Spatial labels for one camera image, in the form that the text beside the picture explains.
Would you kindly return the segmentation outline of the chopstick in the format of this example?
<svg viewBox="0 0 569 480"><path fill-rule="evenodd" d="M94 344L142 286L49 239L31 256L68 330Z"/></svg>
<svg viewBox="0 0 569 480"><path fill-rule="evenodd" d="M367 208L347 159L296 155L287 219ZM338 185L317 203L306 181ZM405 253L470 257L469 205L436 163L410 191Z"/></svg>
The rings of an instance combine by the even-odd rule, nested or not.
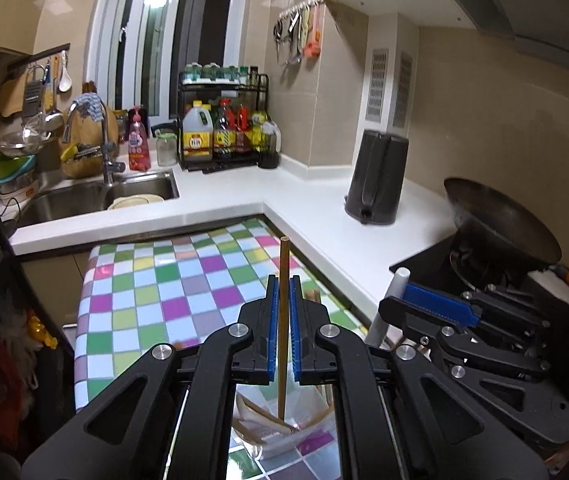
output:
<svg viewBox="0 0 569 480"><path fill-rule="evenodd" d="M290 238L280 238L279 305L278 305L278 419L285 419L287 356L290 324Z"/></svg>

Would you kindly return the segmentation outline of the black condiment rack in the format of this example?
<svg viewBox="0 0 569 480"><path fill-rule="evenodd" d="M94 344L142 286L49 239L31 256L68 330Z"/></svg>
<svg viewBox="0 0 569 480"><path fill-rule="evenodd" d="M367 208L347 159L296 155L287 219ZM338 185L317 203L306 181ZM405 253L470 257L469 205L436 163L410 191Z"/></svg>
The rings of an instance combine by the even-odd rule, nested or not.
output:
<svg viewBox="0 0 569 480"><path fill-rule="evenodd" d="M269 77L253 66L190 63L178 76L178 155L204 174L255 166L268 115Z"/></svg>

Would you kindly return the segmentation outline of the black gas stove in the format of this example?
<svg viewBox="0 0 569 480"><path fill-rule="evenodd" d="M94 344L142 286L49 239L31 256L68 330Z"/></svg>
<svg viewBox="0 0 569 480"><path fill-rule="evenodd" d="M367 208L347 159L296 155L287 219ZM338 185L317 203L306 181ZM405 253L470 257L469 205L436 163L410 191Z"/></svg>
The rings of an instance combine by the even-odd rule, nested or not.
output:
<svg viewBox="0 0 569 480"><path fill-rule="evenodd" d="M569 320L569 307L561 308L549 292L539 292L533 284L535 271L528 270L495 252L482 240L455 232L438 244L419 252L401 264L411 271L412 284L435 289L451 296L461 296L467 290L486 290L489 285L528 292L546 316L558 315Z"/></svg>

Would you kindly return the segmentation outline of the yellow oil jug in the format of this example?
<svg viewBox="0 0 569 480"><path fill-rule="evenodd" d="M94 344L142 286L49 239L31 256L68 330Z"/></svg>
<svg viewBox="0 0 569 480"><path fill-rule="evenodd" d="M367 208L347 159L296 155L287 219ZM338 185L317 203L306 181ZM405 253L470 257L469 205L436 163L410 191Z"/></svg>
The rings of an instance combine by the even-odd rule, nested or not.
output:
<svg viewBox="0 0 569 480"><path fill-rule="evenodd" d="M209 162L213 158L213 131L211 107L194 101L182 121L182 159Z"/></svg>

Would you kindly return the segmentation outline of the pink dish soap bottle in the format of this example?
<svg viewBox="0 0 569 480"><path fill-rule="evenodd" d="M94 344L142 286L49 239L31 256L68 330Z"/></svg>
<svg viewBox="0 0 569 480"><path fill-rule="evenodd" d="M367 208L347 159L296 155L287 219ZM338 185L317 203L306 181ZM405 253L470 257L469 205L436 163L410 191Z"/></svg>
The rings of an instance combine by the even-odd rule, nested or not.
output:
<svg viewBox="0 0 569 480"><path fill-rule="evenodd" d="M146 172L151 169L147 131L138 106L134 107L129 125L128 162L129 168L134 171Z"/></svg>

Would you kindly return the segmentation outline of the black wok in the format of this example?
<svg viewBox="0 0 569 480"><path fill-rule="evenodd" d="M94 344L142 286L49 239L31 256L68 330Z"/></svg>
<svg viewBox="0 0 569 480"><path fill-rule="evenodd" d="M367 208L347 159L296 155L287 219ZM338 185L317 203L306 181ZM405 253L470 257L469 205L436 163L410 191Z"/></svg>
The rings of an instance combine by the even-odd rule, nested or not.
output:
<svg viewBox="0 0 569 480"><path fill-rule="evenodd" d="M447 202L458 231L482 240L495 252L528 270L559 263L562 249L528 209L485 184L458 177L444 180Z"/></svg>

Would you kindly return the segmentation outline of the black electric kettle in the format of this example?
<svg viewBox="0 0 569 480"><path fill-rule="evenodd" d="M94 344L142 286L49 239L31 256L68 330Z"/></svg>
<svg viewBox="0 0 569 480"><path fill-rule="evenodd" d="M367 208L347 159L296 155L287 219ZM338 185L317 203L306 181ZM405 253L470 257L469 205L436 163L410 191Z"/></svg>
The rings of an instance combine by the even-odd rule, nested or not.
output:
<svg viewBox="0 0 569 480"><path fill-rule="evenodd" d="M345 211L363 224L391 226L396 221L409 140L395 133L363 132Z"/></svg>

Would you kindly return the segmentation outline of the hanging utensils on wall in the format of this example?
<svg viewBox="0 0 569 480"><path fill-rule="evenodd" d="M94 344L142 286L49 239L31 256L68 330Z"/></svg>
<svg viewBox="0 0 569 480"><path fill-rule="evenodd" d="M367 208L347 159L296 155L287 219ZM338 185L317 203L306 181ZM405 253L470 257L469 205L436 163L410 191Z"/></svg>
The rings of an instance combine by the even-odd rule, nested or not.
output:
<svg viewBox="0 0 569 480"><path fill-rule="evenodd" d="M320 8L323 0L305 0L282 11L272 37L280 66L316 60L321 53Z"/></svg>

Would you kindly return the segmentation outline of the dark sauce bottle red cap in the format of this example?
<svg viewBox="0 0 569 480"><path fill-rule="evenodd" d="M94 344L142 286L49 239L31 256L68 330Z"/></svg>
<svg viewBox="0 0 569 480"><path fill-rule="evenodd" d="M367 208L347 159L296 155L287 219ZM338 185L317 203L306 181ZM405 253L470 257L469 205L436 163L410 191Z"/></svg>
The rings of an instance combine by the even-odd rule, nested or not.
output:
<svg viewBox="0 0 569 480"><path fill-rule="evenodd" d="M229 99L221 99L214 125L214 155L228 159L236 149L236 120Z"/></svg>

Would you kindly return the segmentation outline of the black shelf rack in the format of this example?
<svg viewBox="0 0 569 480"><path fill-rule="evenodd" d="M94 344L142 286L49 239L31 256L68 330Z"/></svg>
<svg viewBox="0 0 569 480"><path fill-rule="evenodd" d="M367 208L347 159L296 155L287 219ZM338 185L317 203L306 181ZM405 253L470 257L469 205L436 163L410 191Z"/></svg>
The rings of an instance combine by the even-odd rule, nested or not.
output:
<svg viewBox="0 0 569 480"><path fill-rule="evenodd" d="M50 436L75 414L73 393L73 349L39 301L22 264L10 243L10 234L2 224L0 214L1 283L11 292L15 307L24 313L32 312L44 324L51 336L57 339L54 349L37 352L35 372L40 386L27 420L30 428Z"/></svg>

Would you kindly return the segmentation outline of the steel kitchen sink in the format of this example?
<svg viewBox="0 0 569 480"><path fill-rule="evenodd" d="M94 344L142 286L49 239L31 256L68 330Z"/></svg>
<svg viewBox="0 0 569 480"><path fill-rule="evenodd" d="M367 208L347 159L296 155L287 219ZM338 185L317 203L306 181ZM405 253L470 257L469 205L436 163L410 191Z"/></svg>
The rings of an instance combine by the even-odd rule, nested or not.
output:
<svg viewBox="0 0 569 480"><path fill-rule="evenodd" d="M163 200L179 197L171 172L117 176L112 184L98 181L78 183L38 194L20 213L18 227L92 214L108 209L117 198L139 194L157 195Z"/></svg>

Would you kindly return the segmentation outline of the glass jar green lid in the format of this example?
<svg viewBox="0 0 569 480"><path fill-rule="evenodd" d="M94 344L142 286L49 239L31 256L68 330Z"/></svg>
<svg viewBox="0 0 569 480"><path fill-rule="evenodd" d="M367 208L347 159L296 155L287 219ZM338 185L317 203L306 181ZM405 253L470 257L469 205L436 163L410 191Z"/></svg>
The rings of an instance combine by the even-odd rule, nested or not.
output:
<svg viewBox="0 0 569 480"><path fill-rule="evenodd" d="M177 134L158 130L156 133L156 157L161 167L173 166L178 160Z"/></svg>

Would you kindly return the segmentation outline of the steel colander bowl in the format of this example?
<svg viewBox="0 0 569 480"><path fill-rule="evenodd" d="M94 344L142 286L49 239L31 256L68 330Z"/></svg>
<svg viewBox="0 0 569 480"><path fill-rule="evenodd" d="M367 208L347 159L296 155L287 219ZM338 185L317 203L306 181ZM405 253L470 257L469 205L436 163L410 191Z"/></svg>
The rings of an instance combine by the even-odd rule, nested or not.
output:
<svg viewBox="0 0 569 480"><path fill-rule="evenodd" d="M8 157L21 157L38 153L50 140L50 132L30 128L0 136L0 153Z"/></svg>

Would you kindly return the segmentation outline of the chrome faucet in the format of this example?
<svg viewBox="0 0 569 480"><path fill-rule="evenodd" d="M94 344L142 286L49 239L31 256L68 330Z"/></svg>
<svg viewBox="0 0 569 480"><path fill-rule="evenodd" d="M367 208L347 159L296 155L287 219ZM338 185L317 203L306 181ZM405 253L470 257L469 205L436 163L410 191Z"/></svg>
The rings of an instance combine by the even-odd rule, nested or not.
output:
<svg viewBox="0 0 569 480"><path fill-rule="evenodd" d="M61 168L69 179L97 177L113 184L115 174L126 170L118 157L117 123L96 92L85 92L68 108L60 139Z"/></svg>

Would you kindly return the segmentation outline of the clear plastic utensil container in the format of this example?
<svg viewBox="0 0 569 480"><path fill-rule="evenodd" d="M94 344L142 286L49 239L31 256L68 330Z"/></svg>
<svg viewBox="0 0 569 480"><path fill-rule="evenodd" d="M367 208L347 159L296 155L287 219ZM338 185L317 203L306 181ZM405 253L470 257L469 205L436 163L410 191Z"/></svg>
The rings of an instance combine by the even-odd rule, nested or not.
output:
<svg viewBox="0 0 569 480"><path fill-rule="evenodd" d="M272 458L300 450L311 438L335 428L333 394L328 386L293 386L278 416L278 396L265 398L267 387L241 387L234 397L232 437L254 458Z"/></svg>

